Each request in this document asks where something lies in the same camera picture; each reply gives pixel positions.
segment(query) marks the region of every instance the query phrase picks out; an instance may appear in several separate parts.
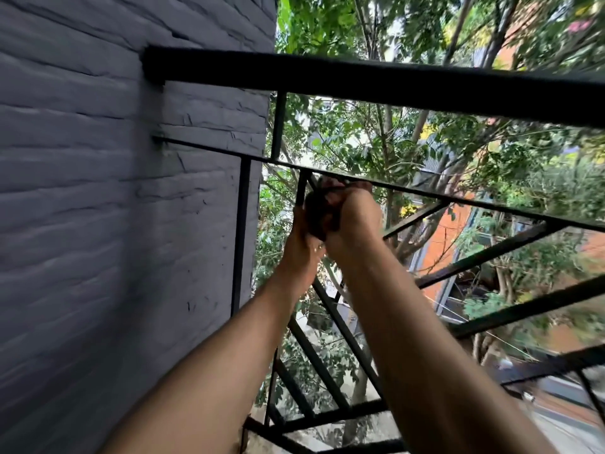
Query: person's left hand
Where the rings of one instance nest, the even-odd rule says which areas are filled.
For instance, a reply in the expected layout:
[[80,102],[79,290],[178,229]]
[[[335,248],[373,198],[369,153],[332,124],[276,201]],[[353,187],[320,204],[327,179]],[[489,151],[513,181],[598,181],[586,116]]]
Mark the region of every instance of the person's left hand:
[[319,239],[307,232],[303,208],[294,207],[292,231],[274,272],[274,277],[293,301],[298,301],[306,293],[317,275],[317,265],[326,252],[320,244]]

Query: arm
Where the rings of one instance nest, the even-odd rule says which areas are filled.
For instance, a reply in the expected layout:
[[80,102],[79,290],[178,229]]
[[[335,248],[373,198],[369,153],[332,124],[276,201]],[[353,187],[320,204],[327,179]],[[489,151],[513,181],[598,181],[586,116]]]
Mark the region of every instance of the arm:
[[437,319],[381,238],[372,195],[351,189],[326,246],[340,266],[385,396],[410,451],[555,454],[516,403]]
[[322,257],[295,210],[274,274],[221,329],[170,371],[117,427],[100,454],[228,451],[268,372],[291,312]]

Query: gray wall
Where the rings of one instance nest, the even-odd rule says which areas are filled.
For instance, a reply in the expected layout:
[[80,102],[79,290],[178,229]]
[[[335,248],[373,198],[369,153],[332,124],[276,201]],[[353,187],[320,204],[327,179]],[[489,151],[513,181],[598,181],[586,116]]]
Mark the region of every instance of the gray wall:
[[149,135],[259,153],[268,97],[162,91],[139,53],[272,51],[275,16],[276,0],[0,0],[0,452],[94,452],[228,319],[239,161]]

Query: person's right arm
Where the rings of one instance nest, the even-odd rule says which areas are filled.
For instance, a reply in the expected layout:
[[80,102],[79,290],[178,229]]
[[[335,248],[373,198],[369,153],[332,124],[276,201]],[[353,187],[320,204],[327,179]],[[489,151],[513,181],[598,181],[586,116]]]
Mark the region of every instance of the person's right arm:
[[342,203],[341,226],[328,234],[327,250],[343,272],[410,452],[555,454],[441,324],[382,241],[381,210],[372,195],[354,189],[335,197],[332,203]]

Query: brick wall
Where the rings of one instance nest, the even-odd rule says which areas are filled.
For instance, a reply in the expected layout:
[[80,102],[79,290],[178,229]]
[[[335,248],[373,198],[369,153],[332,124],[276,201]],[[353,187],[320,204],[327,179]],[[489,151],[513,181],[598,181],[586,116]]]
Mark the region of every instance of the brick wall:
[[[141,75],[147,44],[272,51],[276,0],[0,0],[0,452],[93,453],[229,317],[268,98]],[[253,164],[243,297],[260,165]]]

